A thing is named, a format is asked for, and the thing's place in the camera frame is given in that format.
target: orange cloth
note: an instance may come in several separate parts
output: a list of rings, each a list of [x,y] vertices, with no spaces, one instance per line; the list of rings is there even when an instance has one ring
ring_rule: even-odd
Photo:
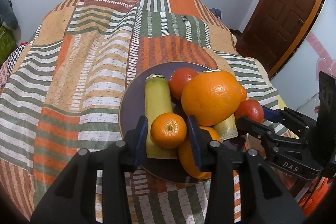
[[[329,189],[328,179],[324,178],[324,181],[321,184],[321,186],[315,190],[311,198],[308,200],[306,206],[303,208],[303,212],[306,216],[309,216],[316,209],[317,205],[320,203],[322,198],[325,196],[328,189]],[[307,193],[301,198],[299,202],[300,207],[302,207],[305,204],[307,198],[309,198],[309,195],[310,193]]]

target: plate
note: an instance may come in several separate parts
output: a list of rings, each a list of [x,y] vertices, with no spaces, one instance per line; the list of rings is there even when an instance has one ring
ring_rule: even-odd
[[[194,63],[179,61],[167,62],[153,66],[143,71],[129,84],[122,97],[119,108],[119,126],[122,137],[124,137],[124,134],[127,131],[136,127],[141,115],[145,115],[144,88],[146,78],[151,74],[159,74],[163,75],[167,80],[169,80],[177,69],[185,67],[191,68],[197,72],[209,70],[209,68]],[[182,111],[182,107],[179,101],[174,100],[173,97],[172,105],[174,113],[182,116],[185,115]],[[238,136],[223,142],[223,144],[225,144],[230,149],[237,151],[241,151],[243,149],[244,143],[245,138],[242,136]],[[190,177],[183,169],[179,160],[157,160],[149,159],[145,156],[142,167],[152,175],[173,183],[195,184],[208,180],[199,180]]]

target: door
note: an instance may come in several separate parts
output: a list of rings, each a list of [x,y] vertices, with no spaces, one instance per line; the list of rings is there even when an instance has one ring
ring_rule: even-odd
[[[263,0],[260,9],[255,11],[256,14],[243,32],[243,39],[253,51],[251,57],[258,59],[267,72],[272,70],[292,45],[315,2]]]

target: bedspread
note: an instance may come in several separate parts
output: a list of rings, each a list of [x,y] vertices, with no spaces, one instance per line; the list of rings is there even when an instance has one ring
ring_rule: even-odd
[[[121,139],[125,88],[168,61],[227,70],[248,97],[278,108],[278,92],[261,64],[239,56],[230,31],[199,0],[66,0],[45,17],[0,98],[0,181],[27,218],[80,148],[96,151]],[[96,219],[102,221],[102,172],[97,175]],[[210,182],[186,187],[142,169],[125,177],[134,223],[204,222]]]

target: metal screw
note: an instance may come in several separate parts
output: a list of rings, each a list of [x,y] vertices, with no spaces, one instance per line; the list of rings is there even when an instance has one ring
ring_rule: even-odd
[[[214,147],[214,148],[216,148],[216,147],[218,147],[220,145],[221,145],[221,143],[219,141],[211,141],[210,142],[210,146]]]
[[[256,156],[258,154],[257,150],[255,149],[249,149],[247,150],[247,153],[251,156]]]
[[[125,141],[123,141],[123,140],[119,140],[119,141],[116,141],[116,142],[115,142],[115,145],[118,146],[118,147],[123,147],[125,144],[126,144],[126,143],[125,143]]]
[[[82,149],[80,149],[80,150],[78,151],[78,154],[79,154],[80,156],[84,156],[84,155],[86,155],[86,154],[87,154],[87,149],[86,149],[86,148],[82,148]]]

